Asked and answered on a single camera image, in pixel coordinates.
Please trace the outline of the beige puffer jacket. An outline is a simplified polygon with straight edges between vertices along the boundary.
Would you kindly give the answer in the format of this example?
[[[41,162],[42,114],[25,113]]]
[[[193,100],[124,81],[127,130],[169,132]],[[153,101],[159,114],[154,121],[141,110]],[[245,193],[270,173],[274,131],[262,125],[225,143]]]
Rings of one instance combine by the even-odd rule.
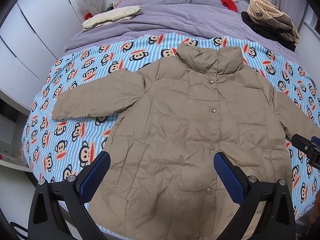
[[[104,146],[111,167],[89,213],[130,239],[217,239],[237,206],[215,172],[215,153],[260,181],[290,183],[286,138],[319,135],[288,95],[244,64],[239,47],[182,43],[136,72],[63,92],[52,118],[114,113]]]

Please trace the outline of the black folded clothes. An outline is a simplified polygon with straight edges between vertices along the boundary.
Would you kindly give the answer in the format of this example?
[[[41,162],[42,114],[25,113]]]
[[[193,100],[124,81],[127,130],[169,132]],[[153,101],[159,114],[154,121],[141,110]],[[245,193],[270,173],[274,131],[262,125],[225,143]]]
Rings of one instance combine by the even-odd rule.
[[[242,21],[246,25],[248,25],[255,33],[259,34],[260,36],[262,36],[266,39],[277,41],[279,44],[281,44],[285,48],[287,48],[291,51],[295,51],[295,49],[296,49],[295,43],[293,41],[285,40],[281,36],[280,32],[278,32],[277,30],[272,29],[271,27],[267,27],[267,26],[263,26],[263,25],[254,23],[246,11],[241,12],[241,17],[242,17]]]

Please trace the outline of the tan striped folded clothes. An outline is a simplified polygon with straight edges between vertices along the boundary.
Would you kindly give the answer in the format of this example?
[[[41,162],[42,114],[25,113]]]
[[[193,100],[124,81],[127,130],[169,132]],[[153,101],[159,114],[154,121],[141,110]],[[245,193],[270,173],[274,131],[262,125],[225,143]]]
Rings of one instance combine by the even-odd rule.
[[[280,31],[283,39],[300,42],[298,30],[291,18],[268,0],[250,0],[247,13],[254,23]]]

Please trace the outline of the monkey print striped blanket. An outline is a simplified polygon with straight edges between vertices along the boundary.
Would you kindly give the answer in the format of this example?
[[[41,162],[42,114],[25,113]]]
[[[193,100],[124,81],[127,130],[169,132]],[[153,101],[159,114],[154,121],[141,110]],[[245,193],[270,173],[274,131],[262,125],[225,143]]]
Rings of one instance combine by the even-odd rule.
[[[256,42],[229,36],[197,40],[176,33],[144,35],[134,41],[91,47],[55,62],[46,84],[33,101],[22,136],[23,153],[34,175],[49,182],[78,175],[104,150],[118,118],[118,113],[114,113],[54,120],[53,109],[63,92],[124,68],[136,72],[163,57],[176,55],[182,43],[216,50],[239,47],[244,64],[265,77],[277,91],[288,95],[319,128],[319,93],[310,75],[281,54]],[[292,173],[291,182],[286,182],[295,217],[299,218],[312,208],[319,193],[319,172],[308,164],[302,151],[292,146],[291,138],[285,141]]]

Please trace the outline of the purple curtain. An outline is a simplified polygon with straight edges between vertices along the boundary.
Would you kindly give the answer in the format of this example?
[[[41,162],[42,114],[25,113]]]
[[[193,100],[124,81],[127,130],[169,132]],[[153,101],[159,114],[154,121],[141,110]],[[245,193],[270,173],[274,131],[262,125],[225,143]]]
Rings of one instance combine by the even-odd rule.
[[[279,0],[279,9],[287,14],[298,29],[307,7],[306,0]]]

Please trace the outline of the red cloth item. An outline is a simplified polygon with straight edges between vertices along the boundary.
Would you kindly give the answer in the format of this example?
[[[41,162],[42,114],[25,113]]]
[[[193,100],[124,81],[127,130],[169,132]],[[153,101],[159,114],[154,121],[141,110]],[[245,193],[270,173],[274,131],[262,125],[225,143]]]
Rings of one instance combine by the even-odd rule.
[[[226,7],[228,10],[238,12],[236,4],[232,0],[220,0],[220,1],[221,1],[222,5],[224,7]]]

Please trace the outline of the white wardrobe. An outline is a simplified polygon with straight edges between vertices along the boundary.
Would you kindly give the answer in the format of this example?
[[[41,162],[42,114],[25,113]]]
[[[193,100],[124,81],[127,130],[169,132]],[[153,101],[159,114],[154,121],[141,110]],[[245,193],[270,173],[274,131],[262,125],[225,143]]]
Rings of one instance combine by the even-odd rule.
[[[74,0],[17,0],[1,25],[1,98],[24,114],[82,28],[73,5]]]

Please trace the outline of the purple duvet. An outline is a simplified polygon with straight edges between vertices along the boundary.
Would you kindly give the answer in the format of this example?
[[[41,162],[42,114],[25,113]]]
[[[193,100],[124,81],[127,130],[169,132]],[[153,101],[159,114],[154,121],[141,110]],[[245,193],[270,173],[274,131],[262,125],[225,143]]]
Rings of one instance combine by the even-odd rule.
[[[177,33],[188,37],[211,39],[229,36],[257,42],[286,59],[300,62],[293,52],[277,41],[255,33],[242,21],[239,13],[228,9],[200,4],[146,4],[143,12],[131,20],[104,25],[73,36],[64,51],[76,52],[89,46],[100,46],[120,41],[135,40],[142,35]]]

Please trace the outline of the cream folded garment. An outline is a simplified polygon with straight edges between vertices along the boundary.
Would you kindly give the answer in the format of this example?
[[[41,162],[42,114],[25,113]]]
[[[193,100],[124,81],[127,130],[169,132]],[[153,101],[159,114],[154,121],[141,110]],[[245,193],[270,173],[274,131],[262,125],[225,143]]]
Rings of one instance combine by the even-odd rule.
[[[109,25],[119,21],[131,20],[135,16],[140,15],[143,9],[140,5],[121,7],[107,12],[102,12],[85,20],[82,23],[82,31],[86,32],[103,25]]]

